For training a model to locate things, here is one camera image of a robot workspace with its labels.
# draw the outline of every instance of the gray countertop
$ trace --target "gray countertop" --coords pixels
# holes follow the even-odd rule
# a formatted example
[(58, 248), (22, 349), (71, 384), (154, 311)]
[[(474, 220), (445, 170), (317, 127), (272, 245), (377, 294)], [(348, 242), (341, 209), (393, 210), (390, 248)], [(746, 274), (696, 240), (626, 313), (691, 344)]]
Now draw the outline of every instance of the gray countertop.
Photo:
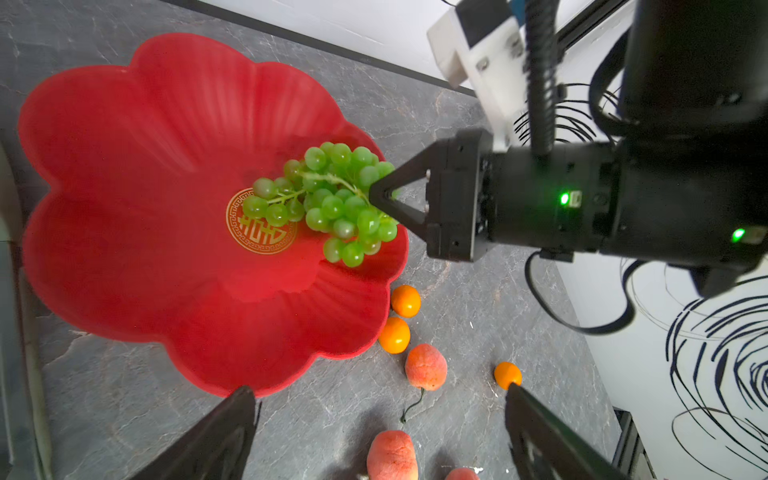
[[(25, 214), (48, 190), (26, 161), (16, 128), (26, 94), (48, 76), (81, 65), (126, 65), (138, 45), (161, 33), (206, 35), (254, 61), (281, 61), (317, 79), (345, 116), (368, 132), (395, 165), (437, 137), (481, 125), (474, 98), (340, 58), (156, 0), (2, 0), (0, 142), (14, 169)], [(404, 193), (420, 200), (415, 187)], [(405, 426), (422, 478), (457, 465), (481, 478), (517, 478), (504, 429), (503, 391), (493, 366), (520, 366), (523, 385), (600, 453), (613, 455), (619, 428), (587, 343), (558, 326), (525, 289), (529, 250), (496, 247), (475, 264), (425, 255), (411, 237), (409, 263), (396, 282), (422, 293), (410, 321), (412, 345), (445, 355), (448, 381), (425, 396)], [(557, 270), (535, 277), (558, 311), (574, 321)], [(219, 401), (187, 382), (162, 346), (103, 339), (41, 307), (41, 357), (57, 479), (124, 478)], [(365, 471), (373, 436), (398, 429), (418, 395), (405, 356), (374, 345), (355, 359), (320, 359), (297, 382), (264, 399), (246, 478), (354, 478)]]

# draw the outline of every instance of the gold emblem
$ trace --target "gold emblem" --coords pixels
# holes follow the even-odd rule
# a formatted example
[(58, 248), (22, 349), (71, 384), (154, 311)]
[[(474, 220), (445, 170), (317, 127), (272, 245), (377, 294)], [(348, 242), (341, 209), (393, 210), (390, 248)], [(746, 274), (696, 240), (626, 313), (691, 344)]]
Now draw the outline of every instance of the gold emblem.
[(237, 192), (227, 205), (227, 228), (232, 238), (246, 250), (261, 255), (274, 255), (290, 247), (299, 228), (295, 222), (272, 227), (263, 218), (254, 220), (243, 214), (243, 200), (253, 194), (246, 188)]

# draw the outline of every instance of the red bowl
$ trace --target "red bowl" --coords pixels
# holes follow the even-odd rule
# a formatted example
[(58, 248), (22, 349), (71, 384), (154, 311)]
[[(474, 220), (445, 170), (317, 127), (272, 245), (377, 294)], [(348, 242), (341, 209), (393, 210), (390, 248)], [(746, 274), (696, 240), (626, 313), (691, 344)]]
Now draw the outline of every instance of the red bowl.
[(207, 392), (285, 388), (317, 356), (368, 349), (389, 312), (408, 236), (349, 269), (326, 235), (273, 229), (238, 207), (258, 177), (324, 141), (368, 147), (320, 84), (254, 64), (209, 38), (161, 35), (131, 65), (76, 68), (40, 84), (18, 124), (51, 185), (23, 251), (35, 291), (79, 328), (162, 342)]

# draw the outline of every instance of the corrugated black tube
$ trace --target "corrugated black tube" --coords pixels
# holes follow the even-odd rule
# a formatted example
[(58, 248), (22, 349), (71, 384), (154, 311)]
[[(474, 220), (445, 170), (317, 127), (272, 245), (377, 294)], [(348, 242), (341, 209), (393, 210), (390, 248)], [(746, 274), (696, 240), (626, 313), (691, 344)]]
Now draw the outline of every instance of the corrugated black tube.
[(558, 3), (558, 0), (528, 0), (525, 3), (528, 116), (531, 118), (531, 151), (538, 157), (549, 155), (554, 145), (555, 74), (558, 67), (554, 20)]

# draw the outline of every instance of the white plastic mount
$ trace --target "white plastic mount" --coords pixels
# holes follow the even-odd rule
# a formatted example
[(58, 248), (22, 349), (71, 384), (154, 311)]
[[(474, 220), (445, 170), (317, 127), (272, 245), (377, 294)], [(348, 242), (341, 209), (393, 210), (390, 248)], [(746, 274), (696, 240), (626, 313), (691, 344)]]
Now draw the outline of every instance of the white plastic mount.
[(440, 71), (453, 87), (469, 79), (493, 132), (493, 150), (504, 152), (518, 143), (515, 118), (525, 108), (525, 43), (512, 16), (472, 48), (455, 9), (448, 10), (429, 31), (429, 44)]

